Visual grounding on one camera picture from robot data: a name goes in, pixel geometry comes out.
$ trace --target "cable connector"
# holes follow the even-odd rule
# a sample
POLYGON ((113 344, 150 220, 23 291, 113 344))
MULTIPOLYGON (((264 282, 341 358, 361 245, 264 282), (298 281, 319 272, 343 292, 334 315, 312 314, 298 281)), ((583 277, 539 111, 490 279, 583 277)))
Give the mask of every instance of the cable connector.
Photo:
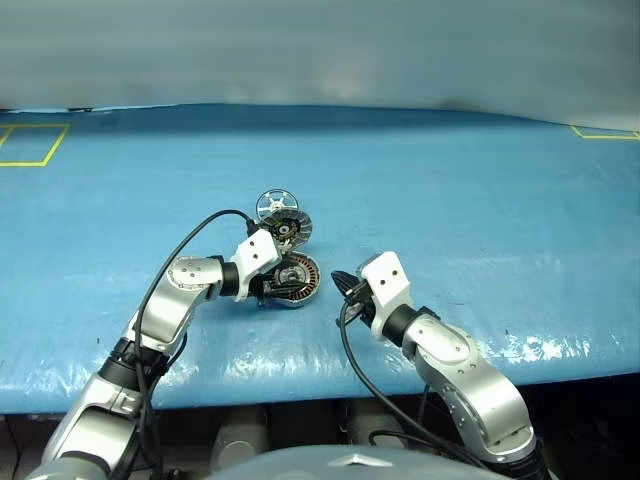
POLYGON ((349 305, 356 303, 366 303, 371 300, 373 290, 369 286, 369 282, 362 280, 344 293, 345 301, 349 305))
POLYGON ((258 224, 254 222, 253 219, 251 218, 248 219, 247 220, 247 237, 250 237, 251 235, 256 233, 258 230, 260 230, 260 227, 258 226, 258 224))

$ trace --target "mechanical part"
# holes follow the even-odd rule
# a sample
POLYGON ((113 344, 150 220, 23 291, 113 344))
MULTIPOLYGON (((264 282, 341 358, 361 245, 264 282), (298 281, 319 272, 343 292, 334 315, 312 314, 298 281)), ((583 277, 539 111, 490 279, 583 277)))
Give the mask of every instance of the mechanical part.
POLYGON ((271 235, 265 230, 258 230, 238 245, 238 250, 230 259, 238 267, 238 275, 242 279, 238 285, 235 301, 244 300, 249 294, 251 279, 258 273, 269 271, 281 258, 280 250, 276 248, 271 235))
POLYGON ((376 340, 383 340, 384 324, 400 305, 413 305, 409 296, 409 280, 395 252, 385 252, 361 267, 361 276, 373 290, 375 317, 371 333, 376 340))
POLYGON ((258 220, 264 220, 281 208, 297 210, 298 201, 286 190, 272 189, 264 192, 256 203, 258 220))
POLYGON ((81 458, 57 458, 38 467, 29 480, 107 480, 107 474, 95 463, 81 458))
POLYGON ((286 307, 305 305, 318 291, 320 269, 309 256, 290 252, 274 269, 254 278, 250 291, 259 300, 273 299, 286 307))
POLYGON ((235 407, 220 427, 211 470, 225 470, 269 450, 267 414, 261 406, 235 407))
POLYGON ((86 467, 87 462, 97 466, 104 478, 126 478, 138 450, 138 417, 144 411, 139 378, 144 379, 151 395, 171 364, 170 359, 175 360, 171 356, 177 351, 196 306, 220 293, 233 295, 236 301, 245 299, 251 280, 274 269, 281 258, 269 232, 257 229, 238 246, 231 262, 224 262, 221 257, 175 259, 160 277, 144 309, 140 354, 136 355, 134 348, 136 313, 109 358, 91 376, 50 438, 42 457, 43 466, 29 478, 49 478, 41 476, 47 474, 56 478, 59 470, 76 466, 74 475, 58 478, 103 478, 95 469, 86 467), (137 369, 142 370, 141 377, 137 369))
MULTIPOLYGON (((346 430, 351 444, 369 445, 369 435, 376 430, 403 432, 396 417, 373 398, 349 400, 346 403, 346 413, 346 430)), ((395 437, 381 437, 379 445, 384 448, 407 448, 404 440, 395 437)))
POLYGON ((336 285, 376 339, 402 348, 420 377, 449 406, 465 447, 495 471, 548 479, 527 407, 515 386, 489 365, 467 332, 430 309, 412 308, 398 256, 385 252, 360 269, 362 280, 333 272, 336 285))
POLYGON ((258 226, 271 234, 283 253, 307 243, 313 229, 309 215, 291 208, 277 210, 258 226))
POLYGON ((276 450, 216 475, 216 480, 505 480, 435 455, 387 448, 314 445, 276 450))

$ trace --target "white wall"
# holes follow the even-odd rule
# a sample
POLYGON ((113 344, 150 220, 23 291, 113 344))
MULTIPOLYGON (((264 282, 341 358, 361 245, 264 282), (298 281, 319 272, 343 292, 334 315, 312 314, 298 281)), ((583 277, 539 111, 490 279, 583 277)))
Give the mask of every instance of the white wall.
POLYGON ((23 0, 0 108, 483 110, 640 129, 640 0, 23 0))

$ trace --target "silver robot arm segment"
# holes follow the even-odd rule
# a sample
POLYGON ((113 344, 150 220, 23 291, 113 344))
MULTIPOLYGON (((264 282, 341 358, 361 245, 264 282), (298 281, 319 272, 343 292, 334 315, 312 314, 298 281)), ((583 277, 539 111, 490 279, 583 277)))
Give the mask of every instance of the silver robot arm segment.
POLYGON ((133 316, 102 368, 94 373, 50 438, 42 466, 28 478, 126 478, 136 456, 137 416, 143 398, 135 362, 145 366, 150 390, 165 373, 198 304, 218 296, 242 301, 258 274, 282 259, 278 245, 263 229, 243 241, 230 262, 222 258, 180 257, 165 271, 141 321, 142 358, 134 356, 133 316))
POLYGON ((356 306, 351 317, 364 313, 376 339, 402 348, 447 404, 467 450, 507 476, 549 478, 522 396, 482 357, 471 335, 426 307, 413 309, 410 283, 394 252, 375 257, 359 270, 358 287, 343 292, 356 306), (350 299, 356 291, 359 298, 350 299))

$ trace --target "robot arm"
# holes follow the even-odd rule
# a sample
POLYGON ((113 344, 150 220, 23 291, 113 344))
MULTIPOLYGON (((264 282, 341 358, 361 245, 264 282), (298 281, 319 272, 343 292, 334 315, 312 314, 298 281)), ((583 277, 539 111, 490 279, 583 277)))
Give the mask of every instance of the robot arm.
MULTIPOLYGON (((251 280, 281 260, 276 242, 264 229, 243 241, 230 262, 220 257, 177 258, 149 298, 140 325, 140 360, 150 391, 166 372, 196 306, 219 295, 246 299, 251 280)), ((134 355, 137 316, 136 312, 102 368, 90 377, 49 440, 43 465, 30 479, 128 476, 138 450, 137 417, 143 406, 134 355)))
POLYGON ((410 284, 395 253, 368 261, 360 278, 344 272, 333 277, 351 305, 346 320, 361 315, 377 340, 402 348, 449 407, 469 452, 510 477, 549 478, 518 390, 484 360, 471 335, 426 307, 414 310, 410 284))
MULTIPOLYGON (((245 217, 251 235, 229 262, 222 257, 183 256, 164 270, 143 302, 142 318, 138 318, 140 312, 133 315, 110 356, 89 378, 50 438, 42 465, 28 479, 128 478, 144 446, 139 445, 139 430, 144 430, 140 425, 144 425, 145 403, 150 407, 150 396, 175 360, 201 302, 218 296, 232 296, 240 302, 255 296, 260 304, 270 298, 299 307, 316 293, 317 265, 292 251, 311 234, 309 216, 297 209, 297 201, 288 192, 269 191, 262 198, 268 206, 258 210, 257 225, 234 212, 245 217)), ((219 214, 222 212, 209 217, 188 238, 219 214)))

